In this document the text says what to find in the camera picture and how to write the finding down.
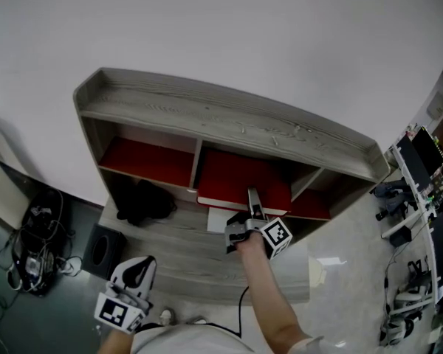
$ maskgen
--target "shoe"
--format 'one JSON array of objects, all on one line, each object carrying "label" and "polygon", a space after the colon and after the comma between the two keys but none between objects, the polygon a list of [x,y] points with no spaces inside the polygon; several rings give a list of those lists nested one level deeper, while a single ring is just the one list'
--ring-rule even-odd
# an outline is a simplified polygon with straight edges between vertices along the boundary
[{"label": "shoe", "polygon": [[176,314],[171,308],[165,308],[163,312],[159,315],[159,324],[163,327],[168,327],[170,325],[176,324]]},{"label": "shoe", "polygon": [[387,215],[389,215],[389,212],[387,210],[381,211],[379,214],[376,214],[376,219],[377,219],[377,221],[381,221]]},{"label": "shoe", "polygon": [[205,317],[197,316],[197,317],[194,317],[193,319],[190,319],[185,324],[187,324],[187,325],[194,325],[194,324],[203,325],[203,324],[208,324],[208,320]]}]

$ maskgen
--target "black cable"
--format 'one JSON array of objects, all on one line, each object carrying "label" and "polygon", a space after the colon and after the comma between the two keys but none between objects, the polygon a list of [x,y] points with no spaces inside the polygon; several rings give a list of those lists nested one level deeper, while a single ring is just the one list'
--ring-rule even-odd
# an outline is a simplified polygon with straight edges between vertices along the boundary
[{"label": "black cable", "polygon": [[[63,271],[63,270],[64,270],[64,269],[63,269],[63,266],[64,266],[66,263],[68,263],[69,260],[71,260],[71,259],[73,259],[73,258],[78,258],[78,259],[80,260],[80,268],[79,268],[79,270],[78,270],[77,273],[75,273],[75,274],[66,274],[66,273],[62,273],[62,275],[66,276],[66,277],[71,277],[71,278],[73,278],[73,277],[76,277],[77,275],[79,275],[80,272],[82,271],[82,257],[81,257],[81,256],[71,256],[71,257],[68,257],[68,258],[56,258],[56,260],[60,260],[60,261],[62,261],[62,263],[61,263],[60,265],[58,265],[59,269],[60,269],[61,271]],[[75,269],[74,269],[74,266],[73,266],[71,263],[70,263],[69,265],[70,265],[70,267],[72,268],[72,271],[74,271],[74,270],[75,270]]]},{"label": "black cable", "polygon": [[0,295],[0,308],[1,308],[0,322],[5,317],[5,313],[15,304],[15,301],[17,300],[19,294],[20,292],[18,291],[13,297],[10,304],[8,304],[7,300],[2,295]]},{"label": "black cable", "polygon": [[[418,219],[415,221],[415,223],[412,224],[412,227],[409,228],[410,230],[412,230],[412,229],[415,227],[415,225],[419,222],[420,218],[421,218],[425,213],[426,213],[426,211],[423,212],[423,213],[418,217]],[[412,241],[415,240],[415,238],[418,236],[418,234],[423,230],[423,227],[425,227],[427,224],[428,224],[428,221],[427,221],[427,223],[425,223],[425,224],[422,226],[422,228],[420,228],[420,230],[419,230],[419,231],[417,232],[417,234],[412,238],[412,240],[410,240],[408,243],[405,244],[404,248],[402,249],[402,251],[401,251],[400,253],[402,253],[403,250],[404,250],[405,248],[407,248],[408,244],[410,244]],[[392,257],[391,257],[391,259],[389,260],[389,263],[388,263],[388,265],[387,265],[387,268],[385,268],[385,276],[386,276],[386,277],[387,277],[387,272],[388,272],[389,267],[390,267],[393,263],[395,263],[395,262],[391,262],[391,261],[392,261],[392,259],[394,258],[397,249],[399,249],[399,248],[395,248],[394,253],[392,254]]]},{"label": "black cable", "polygon": [[427,223],[425,223],[420,229],[419,229],[419,231],[416,233],[416,235],[415,236],[413,236],[412,237],[412,240],[411,241],[409,241],[408,243],[406,243],[405,244],[405,246],[402,248],[402,250],[399,252],[399,253],[397,253],[397,255],[394,257],[394,260],[405,250],[405,248],[407,248],[408,247],[408,245],[412,242],[412,241],[414,241],[415,240],[415,238],[419,235],[419,233],[426,227],[428,225],[428,222]]},{"label": "black cable", "polygon": [[[0,249],[0,256],[1,254],[10,246],[10,244],[13,242],[13,240],[15,239],[16,235],[18,234],[19,231],[14,231],[10,234],[10,236],[7,239],[7,242],[5,243],[5,245],[3,246],[2,249]],[[3,271],[6,271],[10,268],[10,266],[13,264],[13,261],[11,262],[11,264],[9,264],[8,266],[3,266],[0,263],[0,269]]]},{"label": "black cable", "polygon": [[240,298],[239,298],[239,303],[238,303],[238,326],[239,326],[239,338],[241,338],[241,303],[243,302],[243,296],[246,294],[246,291],[248,291],[248,288],[250,288],[249,286],[247,286],[243,293],[241,294]]}]

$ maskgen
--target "wooden shelf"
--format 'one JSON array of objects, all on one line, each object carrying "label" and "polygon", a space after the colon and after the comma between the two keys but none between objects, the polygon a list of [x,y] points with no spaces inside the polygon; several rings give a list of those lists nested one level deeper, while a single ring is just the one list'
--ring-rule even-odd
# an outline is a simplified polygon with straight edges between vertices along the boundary
[{"label": "wooden shelf", "polygon": [[306,189],[292,202],[287,217],[329,221],[332,217],[323,199],[323,193]]},{"label": "wooden shelf", "polygon": [[293,106],[178,77],[100,69],[75,92],[82,117],[210,140],[372,182],[388,174],[377,144]]},{"label": "wooden shelf", "polygon": [[192,153],[158,147],[115,137],[99,162],[99,167],[129,176],[190,186]]}]

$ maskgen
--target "hand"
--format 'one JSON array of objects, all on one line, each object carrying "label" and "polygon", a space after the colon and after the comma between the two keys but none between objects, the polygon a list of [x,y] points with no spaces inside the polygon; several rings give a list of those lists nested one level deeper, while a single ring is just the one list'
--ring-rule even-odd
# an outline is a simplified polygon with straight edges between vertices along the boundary
[{"label": "hand", "polygon": [[252,252],[261,252],[266,254],[263,235],[260,232],[251,231],[250,237],[245,241],[235,244],[235,247],[241,256]]}]

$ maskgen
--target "sleeve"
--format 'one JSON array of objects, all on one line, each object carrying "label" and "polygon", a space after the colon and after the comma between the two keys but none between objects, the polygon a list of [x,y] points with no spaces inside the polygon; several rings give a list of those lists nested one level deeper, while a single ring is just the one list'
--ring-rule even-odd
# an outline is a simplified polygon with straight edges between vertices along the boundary
[{"label": "sleeve", "polygon": [[345,351],[323,340],[323,337],[317,337],[299,341],[287,354],[345,354]]}]

